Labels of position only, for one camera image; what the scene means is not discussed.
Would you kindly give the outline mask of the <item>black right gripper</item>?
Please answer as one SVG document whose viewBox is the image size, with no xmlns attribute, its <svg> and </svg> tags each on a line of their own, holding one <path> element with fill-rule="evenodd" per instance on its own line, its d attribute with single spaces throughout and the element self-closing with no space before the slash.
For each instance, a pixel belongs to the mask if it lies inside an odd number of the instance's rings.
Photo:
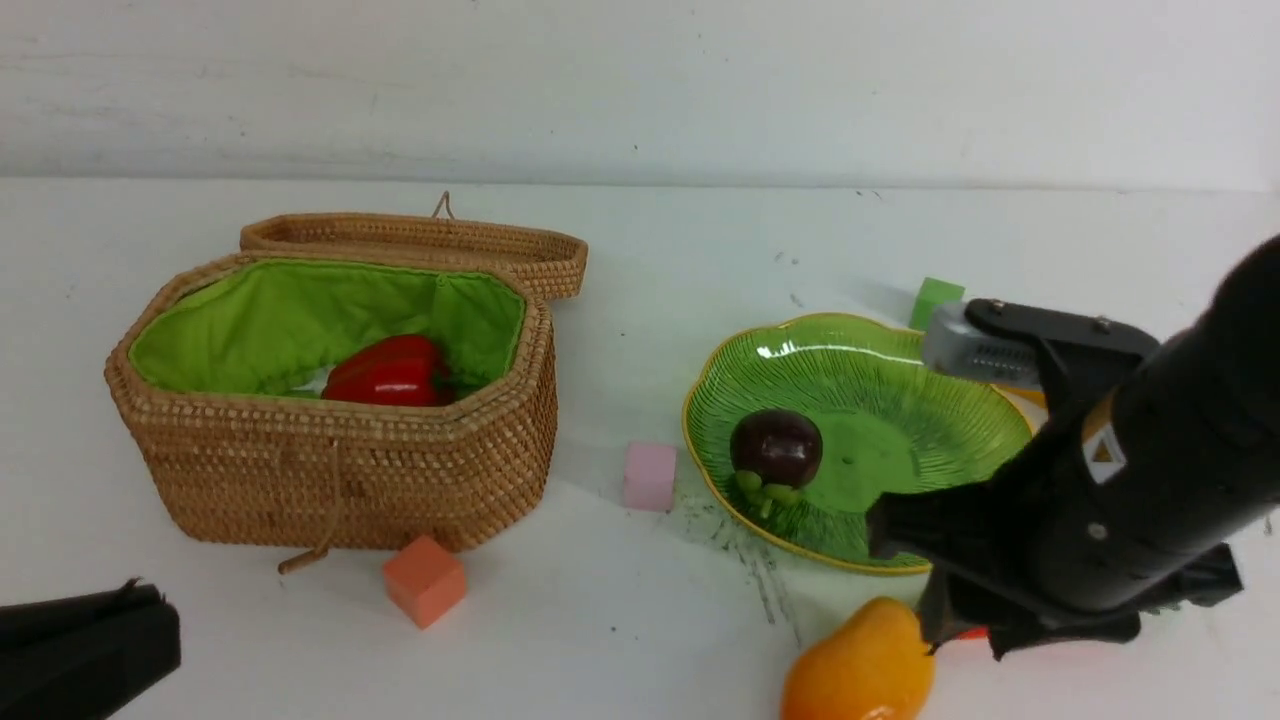
<svg viewBox="0 0 1280 720">
<path fill-rule="evenodd" d="M 867 510 L 873 559 L 934 562 L 918 601 L 929 653 L 988 626 L 996 660 L 1048 644 L 1134 641 L 1149 612 L 1212 607 L 1243 591 L 1240 525 L 1224 461 L 1181 432 L 1105 425 L 1033 443 L 987 486 L 883 493 Z"/>
</svg>

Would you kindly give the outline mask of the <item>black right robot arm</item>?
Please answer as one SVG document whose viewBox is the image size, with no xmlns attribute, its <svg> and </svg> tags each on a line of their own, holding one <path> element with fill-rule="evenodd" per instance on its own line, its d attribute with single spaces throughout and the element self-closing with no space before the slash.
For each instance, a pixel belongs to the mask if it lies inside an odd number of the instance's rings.
<svg viewBox="0 0 1280 720">
<path fill-rule="evenodd" d="M 1126 643 L 1147 612 L 1243 588 L 1228 539 L 1277 506 L 1277 241 L 1166 341 L 1102 316 L 995 299 L 937 307 L 932 372 L 1044 395 L 1047 418 L 989 479 L 882 495 L 878 557 L 931 562 L 918 605 L 937 650 L 982 628 L 996 659 Z"/>
</svg>

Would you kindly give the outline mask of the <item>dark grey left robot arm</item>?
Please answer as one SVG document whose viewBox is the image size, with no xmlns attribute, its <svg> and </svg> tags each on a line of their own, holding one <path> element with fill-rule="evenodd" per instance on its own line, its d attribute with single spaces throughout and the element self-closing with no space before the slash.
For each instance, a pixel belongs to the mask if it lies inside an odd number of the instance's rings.
<svg viewBox="0 0 1280 720">
<path fill-rule="evenodd" d="M 180 666 L 180 615 L 137 578 L 1 610 L 1 716 L 109 719 Z"/>
</svg>

